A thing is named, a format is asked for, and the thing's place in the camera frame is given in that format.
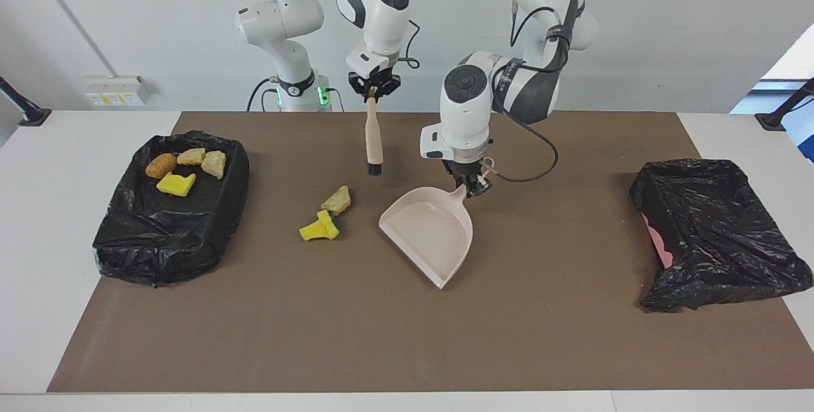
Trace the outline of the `beige plastic dustpan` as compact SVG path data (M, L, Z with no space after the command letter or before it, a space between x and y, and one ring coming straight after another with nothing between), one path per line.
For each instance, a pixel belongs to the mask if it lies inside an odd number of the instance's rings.
M491 157L482 163L485 177L493 164ZM465 200L455 189L418 187L379 217L379 229L439 290L462 267L471 248L474 227Z

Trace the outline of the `white wall power socket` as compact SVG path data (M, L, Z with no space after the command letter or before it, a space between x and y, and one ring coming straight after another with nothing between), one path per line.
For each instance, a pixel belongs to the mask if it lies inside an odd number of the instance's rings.
M146 107L151 96L140 76L85 76L83 81L93 107Z

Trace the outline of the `plain yellow sponge piece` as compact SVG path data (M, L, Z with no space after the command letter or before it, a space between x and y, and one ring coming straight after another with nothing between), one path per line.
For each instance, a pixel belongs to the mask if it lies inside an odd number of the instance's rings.
M157 191L177 197L187 197L192 187L195 185L196 174L180 175L166 174L157 185Z

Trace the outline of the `black bag bin pink inside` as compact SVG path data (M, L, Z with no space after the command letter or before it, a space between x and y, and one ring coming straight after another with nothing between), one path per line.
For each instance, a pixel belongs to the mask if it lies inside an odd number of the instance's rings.
M697 310L814 288L814 271L733 161L651 161L629 198L659 253L653 285L640 300L646 310Z

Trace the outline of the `beige hand brush black bristles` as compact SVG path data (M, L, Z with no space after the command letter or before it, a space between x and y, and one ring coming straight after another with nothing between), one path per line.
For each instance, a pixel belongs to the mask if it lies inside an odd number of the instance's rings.
M375 97L368 97L366 100L364 140L366 140L368 175L381 175L383 172L383 143L377 118L377 100Z

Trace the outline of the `brown oval rock chunk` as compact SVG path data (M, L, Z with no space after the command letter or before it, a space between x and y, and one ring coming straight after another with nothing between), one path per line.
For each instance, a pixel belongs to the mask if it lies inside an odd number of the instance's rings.
M145 168L146 177L161 180L177 168L177 157L172 153L163 153L151 160Z

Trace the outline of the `black bag lined bin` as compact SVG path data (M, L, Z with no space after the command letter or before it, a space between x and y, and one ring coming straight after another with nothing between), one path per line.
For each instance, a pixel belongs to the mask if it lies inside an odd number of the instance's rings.
M160 192L157 180L145 173L148 163L193 148L224 152L224 177L182 167L181 175L196 177L189 194ZM152 137L134 152L93 239L99 273L159 287L215 269L240 224L249 175L247 151L239 141L199 130Z

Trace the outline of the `white wall conduit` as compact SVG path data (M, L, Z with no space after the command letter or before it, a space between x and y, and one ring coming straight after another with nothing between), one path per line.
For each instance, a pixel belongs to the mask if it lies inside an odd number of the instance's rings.
M113 64L110 62L109 58L104 55L102 49L99 47L96 40L94 40L93 36L90 35L88 30L85 28L85 25L81 23L79 17L76 15L72 7L69 3L65 0L53 0L55 4L59 7L61 12L65 15L68 21L70 21L73 29L81 36L82 40L87 44L87 47L90 48L91 52L96 59L104 66L106 73L109 77L116 77L119 76L119 72L114 68Z

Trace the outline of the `brown table mat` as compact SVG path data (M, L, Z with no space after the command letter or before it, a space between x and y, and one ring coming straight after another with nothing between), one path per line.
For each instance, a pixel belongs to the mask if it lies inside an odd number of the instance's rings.
M413 392L814 388L814 352L781 299L651 313L651 236L628 190L649 161L698 155L676 114L540 123L552 174L468 201L474 240L439 290L378 227L415 187L450 189L418 135L382 114L383 175L362 114L183 113L235 139L248 200L212 273L154 289L99 280L49 392ZM335 239L300 228L347 185Z

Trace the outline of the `yellow and green sponge piece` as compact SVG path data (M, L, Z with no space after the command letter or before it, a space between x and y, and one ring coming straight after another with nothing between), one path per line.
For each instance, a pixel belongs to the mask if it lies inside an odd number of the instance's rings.
M308 226L300 228L303 241L312 239L335 239L340 235L341 228L333 212L322 210L317 213L317 220Z

